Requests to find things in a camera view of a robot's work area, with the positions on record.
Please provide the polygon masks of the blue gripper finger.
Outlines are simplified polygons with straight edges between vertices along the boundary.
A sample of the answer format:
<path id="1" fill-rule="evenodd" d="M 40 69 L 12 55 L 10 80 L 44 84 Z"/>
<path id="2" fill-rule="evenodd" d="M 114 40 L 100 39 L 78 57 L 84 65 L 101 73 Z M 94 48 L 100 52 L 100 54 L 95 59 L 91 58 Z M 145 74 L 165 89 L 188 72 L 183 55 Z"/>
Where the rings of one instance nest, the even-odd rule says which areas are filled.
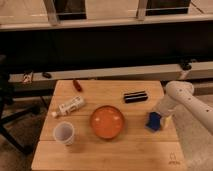
<path id="1" fill-rule="evenodd" d="M 160 129 L 160 120 L 161 116 L 157 112 L 150 112 L 146 126 L 153 131 L 158 131 Z"/>

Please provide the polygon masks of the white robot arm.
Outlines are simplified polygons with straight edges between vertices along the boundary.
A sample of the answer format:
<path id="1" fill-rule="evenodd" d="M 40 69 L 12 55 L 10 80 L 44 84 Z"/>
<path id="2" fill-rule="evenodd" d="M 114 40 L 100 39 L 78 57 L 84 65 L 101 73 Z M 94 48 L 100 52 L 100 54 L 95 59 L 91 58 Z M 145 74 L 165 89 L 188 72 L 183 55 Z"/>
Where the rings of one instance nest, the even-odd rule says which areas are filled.
<path id="1" fill-rule="evenodd" d="M 213 107 L 196 98 L 190 82 L 170 81 L 165 95 L 148 114 L 146 126 L 152 131 L 164 129 L 173 115 L 174 108 L 181 104 L 213 135 Z"/>

